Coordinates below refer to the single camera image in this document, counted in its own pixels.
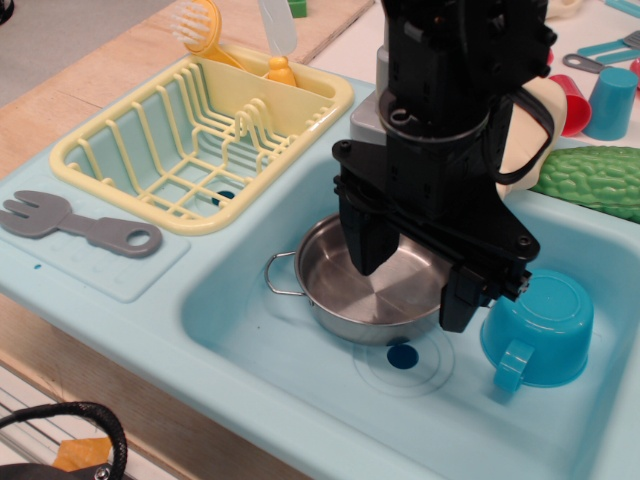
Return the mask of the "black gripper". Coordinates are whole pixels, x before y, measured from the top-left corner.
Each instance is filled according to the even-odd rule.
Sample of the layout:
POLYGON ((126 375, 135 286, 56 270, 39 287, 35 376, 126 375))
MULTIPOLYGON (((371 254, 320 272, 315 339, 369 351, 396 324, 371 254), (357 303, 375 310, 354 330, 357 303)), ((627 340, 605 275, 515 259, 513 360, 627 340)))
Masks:
POLYGON ((468 127, 441 131, 394 95, 381 100, 383 145, 340 140, 332 155, 339 217, 350 259, 369 276, 406 236, 452 264, 441 292, 439 324, 462 333, 492 298, 516 299, 528 286, 540 246, 504 205, 496 185, 524 178, 540 159, 501 173, 513 107, 535 122, 541 103, 515 92, 489 103, 468 127))

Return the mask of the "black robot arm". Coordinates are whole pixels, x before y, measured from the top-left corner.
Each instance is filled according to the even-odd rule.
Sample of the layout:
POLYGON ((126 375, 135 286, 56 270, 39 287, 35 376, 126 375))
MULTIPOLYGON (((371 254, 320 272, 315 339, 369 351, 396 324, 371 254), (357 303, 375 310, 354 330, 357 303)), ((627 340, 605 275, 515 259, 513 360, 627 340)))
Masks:
POLYGON ((538 165, 502 164, 514 107, 547 136, 556 122, 526 84, 549 73, 556 41, 543 1, 387 1, 388 80, 378 100, 382 145, 332 150, 351 261, 372 274, 408 237, 451 263, 439 322, 460 333, 475 311, 516 299, 538 241, 504 205, 501 185, 538 165))

